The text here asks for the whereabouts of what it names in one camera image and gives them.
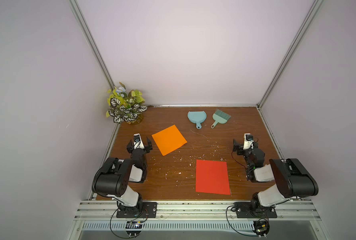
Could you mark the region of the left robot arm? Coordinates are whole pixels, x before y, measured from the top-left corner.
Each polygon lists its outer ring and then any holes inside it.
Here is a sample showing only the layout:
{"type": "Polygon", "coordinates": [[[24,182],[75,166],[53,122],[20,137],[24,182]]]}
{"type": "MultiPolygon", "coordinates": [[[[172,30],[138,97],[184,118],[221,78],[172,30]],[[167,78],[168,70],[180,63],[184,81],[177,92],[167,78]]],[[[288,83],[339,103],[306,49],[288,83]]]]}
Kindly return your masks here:
{"type": "Polygon", "coordinates": [[[117,202],[117,218],[146,218],[149,206],[143,203],[140,193],[128,184],[142,184],[147,177],[147,159],[152,149],[152,142],[146,139],[145,145],[140,134],[135,134],[126,149],[130,154],[127,159],[109,157],[96,172],[92,191],[98,196],[112,198],[117,202]]]}

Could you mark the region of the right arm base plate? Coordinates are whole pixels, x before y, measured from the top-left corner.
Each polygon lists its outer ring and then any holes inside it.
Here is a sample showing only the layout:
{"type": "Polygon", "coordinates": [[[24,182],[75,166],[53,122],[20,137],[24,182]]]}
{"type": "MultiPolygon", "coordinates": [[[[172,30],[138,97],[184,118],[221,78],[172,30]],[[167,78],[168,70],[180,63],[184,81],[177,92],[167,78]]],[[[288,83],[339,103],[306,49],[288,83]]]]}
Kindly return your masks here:
{"type": "Polygon", "coordinates": [[[237,218],[276,219],[278,217],[274,207],[257,207],[250,202],[235,202],[231,209],[237,214],[237,218]]]}

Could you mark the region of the red square paper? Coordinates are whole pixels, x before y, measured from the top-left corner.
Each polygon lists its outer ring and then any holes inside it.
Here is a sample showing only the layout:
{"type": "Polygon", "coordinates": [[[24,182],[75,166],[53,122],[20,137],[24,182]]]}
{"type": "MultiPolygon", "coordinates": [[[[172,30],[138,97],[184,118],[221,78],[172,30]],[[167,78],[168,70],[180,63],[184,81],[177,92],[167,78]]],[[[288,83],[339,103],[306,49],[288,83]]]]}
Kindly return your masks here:
{"type": "Polygon", "coordinates": [[[231,195],[227,163],[197,160],[196,192],[231,195]]]}

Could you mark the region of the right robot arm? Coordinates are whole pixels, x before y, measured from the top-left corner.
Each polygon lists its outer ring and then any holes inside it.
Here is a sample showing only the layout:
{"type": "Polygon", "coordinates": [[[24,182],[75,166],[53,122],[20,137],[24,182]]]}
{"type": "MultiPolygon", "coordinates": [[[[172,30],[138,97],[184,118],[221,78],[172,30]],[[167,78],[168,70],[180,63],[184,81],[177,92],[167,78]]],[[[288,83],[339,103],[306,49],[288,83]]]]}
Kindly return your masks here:
{"type": "Polygon", "coordinates": [[[268,189],[253,194],[249,203],[235,203],[234,208],[238,213],[247,212],[253,217],[264,214],[274,216],[275,206],[319,193],[317,182],[298,159],[270,159],[266,165],[265,153],[249,133],[244,135],[242,144],[233,140],[232,153],[244,157],[248,181],[275,182],[268,189]]]}

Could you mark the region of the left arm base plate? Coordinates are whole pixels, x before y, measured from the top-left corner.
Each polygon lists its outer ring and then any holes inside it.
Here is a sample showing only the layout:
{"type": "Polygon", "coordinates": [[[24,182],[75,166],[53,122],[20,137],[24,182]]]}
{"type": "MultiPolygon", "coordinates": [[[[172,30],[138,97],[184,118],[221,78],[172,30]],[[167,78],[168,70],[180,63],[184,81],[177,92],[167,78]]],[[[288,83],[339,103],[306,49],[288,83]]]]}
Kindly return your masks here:
{"type": "Polygon", "coordinates": [[[116,217],[119,219],[156,218],[157,202],[145,202],[135,207],[125,207],[117,202],[116,217]]]}

